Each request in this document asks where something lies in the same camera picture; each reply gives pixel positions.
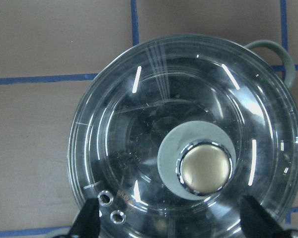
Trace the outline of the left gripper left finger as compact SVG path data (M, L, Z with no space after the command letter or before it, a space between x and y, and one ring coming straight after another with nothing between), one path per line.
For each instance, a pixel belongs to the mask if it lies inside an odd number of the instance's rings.
M100 217L98 198L86 200L73 223L68 238L97 238L100 234Z

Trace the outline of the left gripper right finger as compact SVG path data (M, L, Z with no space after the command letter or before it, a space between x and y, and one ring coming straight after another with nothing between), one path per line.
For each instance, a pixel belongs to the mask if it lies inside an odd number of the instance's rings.
M250 195L243 196L240 205L240 226L246 238L287 238L284 230Z

